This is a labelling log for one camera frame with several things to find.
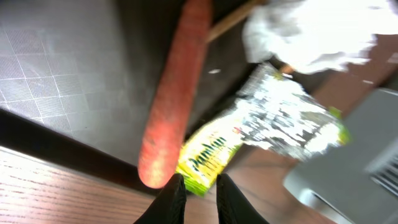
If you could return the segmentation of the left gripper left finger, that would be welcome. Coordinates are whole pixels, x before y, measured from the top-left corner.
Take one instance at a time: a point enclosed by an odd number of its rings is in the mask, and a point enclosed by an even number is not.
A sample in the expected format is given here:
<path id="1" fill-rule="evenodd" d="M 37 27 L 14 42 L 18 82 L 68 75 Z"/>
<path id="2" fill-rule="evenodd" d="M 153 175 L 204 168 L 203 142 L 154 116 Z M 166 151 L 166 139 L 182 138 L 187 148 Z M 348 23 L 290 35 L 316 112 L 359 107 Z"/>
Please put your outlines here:
<path id="1" fill-rule="evenodd" d="M 186 201 L 183 175 L 174 174 L 134 224 L 183 224 Z"/>

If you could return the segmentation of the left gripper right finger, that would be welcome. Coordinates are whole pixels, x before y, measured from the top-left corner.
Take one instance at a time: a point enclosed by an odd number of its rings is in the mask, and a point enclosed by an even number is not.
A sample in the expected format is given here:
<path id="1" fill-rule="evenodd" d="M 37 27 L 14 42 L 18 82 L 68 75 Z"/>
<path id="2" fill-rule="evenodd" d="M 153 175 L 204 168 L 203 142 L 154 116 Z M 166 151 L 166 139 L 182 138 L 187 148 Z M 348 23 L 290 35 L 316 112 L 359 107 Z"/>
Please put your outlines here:
<path id="1" fill-rule="evenodd" d="M 219 224 L 269 224 L 228 174 L 216 178 L 216 205 Z"/>

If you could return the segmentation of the orange carrot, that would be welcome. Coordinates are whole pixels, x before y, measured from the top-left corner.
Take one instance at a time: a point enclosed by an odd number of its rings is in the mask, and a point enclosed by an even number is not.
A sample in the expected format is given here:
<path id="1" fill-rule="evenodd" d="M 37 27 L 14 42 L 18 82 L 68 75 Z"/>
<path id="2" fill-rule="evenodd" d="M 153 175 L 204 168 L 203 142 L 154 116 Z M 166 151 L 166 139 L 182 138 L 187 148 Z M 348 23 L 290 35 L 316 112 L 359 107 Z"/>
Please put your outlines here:
<path id="1" fill-rule="evenodd" d="M 188 0 L 150 109 L 137 165 L 140 180 L 162 188 L 173 176 L 207 51 L 211 0 Z"/>

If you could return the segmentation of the grey dishwasher rack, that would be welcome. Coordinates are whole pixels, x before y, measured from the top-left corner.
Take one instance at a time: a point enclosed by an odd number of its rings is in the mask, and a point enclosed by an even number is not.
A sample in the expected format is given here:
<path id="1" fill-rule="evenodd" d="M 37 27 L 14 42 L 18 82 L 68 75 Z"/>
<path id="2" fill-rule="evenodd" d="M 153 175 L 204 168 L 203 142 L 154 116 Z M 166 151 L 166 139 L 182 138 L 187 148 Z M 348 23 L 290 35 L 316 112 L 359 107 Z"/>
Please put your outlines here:
<path id="1" fill-rule="evenodd" d="M 397 223 L 397 92 L 374 90 L 344 122 L 349 143 L 299 163 L 284 187 L 337 223 Z"/>

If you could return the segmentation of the green foil snack wrapper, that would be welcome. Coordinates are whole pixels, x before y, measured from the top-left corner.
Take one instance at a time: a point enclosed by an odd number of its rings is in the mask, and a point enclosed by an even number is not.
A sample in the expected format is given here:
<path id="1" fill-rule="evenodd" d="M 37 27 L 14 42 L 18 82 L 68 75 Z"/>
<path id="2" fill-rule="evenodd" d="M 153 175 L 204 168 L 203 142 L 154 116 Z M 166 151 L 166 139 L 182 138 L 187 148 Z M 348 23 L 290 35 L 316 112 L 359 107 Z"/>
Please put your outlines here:
<path id="1" fill-rule="evenodd" d="M 270 63 L 262 63 L 231 106 L 184 143 L 176 171 L 185 188 L 204 196 L 246 144 L 307 161 L 349 142 L 338 109 L 326 109 Z"/>

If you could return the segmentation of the dark brown serving tray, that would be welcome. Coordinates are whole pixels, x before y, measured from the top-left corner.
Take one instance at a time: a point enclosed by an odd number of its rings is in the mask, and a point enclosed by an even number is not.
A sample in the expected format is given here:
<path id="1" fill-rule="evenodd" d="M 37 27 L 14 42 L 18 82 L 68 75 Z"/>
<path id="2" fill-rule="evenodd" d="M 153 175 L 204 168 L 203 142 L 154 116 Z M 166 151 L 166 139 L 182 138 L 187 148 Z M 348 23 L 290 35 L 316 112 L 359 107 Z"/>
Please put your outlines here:
<path id="1" fill-rule="evenodd" d="M 1 149 L 148 195 L 147 115 L 183 1 L 2 1 Z"/>

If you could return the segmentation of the left wooden chopstick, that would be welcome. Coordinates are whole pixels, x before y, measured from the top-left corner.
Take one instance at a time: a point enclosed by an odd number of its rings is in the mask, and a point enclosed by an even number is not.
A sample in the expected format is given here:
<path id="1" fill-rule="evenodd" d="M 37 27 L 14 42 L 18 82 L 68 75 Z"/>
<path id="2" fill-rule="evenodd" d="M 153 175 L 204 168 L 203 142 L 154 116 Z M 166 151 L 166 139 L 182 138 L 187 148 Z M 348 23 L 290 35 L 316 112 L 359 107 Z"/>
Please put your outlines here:
<path id="1" fill-rule="evenodd" d="M 251 11 L 258 5 L 265 4 L 267 0 L 249 0 L 248 2 L 242 4 L 233 12 L 229 13 L 227 16 L 222 18 L 217 22 L 208 34 L 207 43 L 210 43 L 217 39 L 219 36 L 223 35 L 230 28 L 234 27 L 236 24 L 241 22 L 243 19 L 250 15 Z"/>

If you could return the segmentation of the crumpled white napkin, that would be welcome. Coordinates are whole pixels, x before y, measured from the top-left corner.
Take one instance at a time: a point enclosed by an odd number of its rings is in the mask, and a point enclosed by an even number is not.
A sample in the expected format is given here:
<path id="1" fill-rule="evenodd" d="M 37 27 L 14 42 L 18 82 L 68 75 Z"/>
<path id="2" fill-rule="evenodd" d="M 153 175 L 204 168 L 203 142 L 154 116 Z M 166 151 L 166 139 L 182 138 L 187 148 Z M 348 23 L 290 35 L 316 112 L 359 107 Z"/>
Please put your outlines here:
<path id="1" fill-rule="evenodd" d="M 243 29 L 249 63 L 275 57 L 307 75 L 364 65 L 378 35 L 397 34 L 397 1 L 269 1 L 256 6 Z"/>

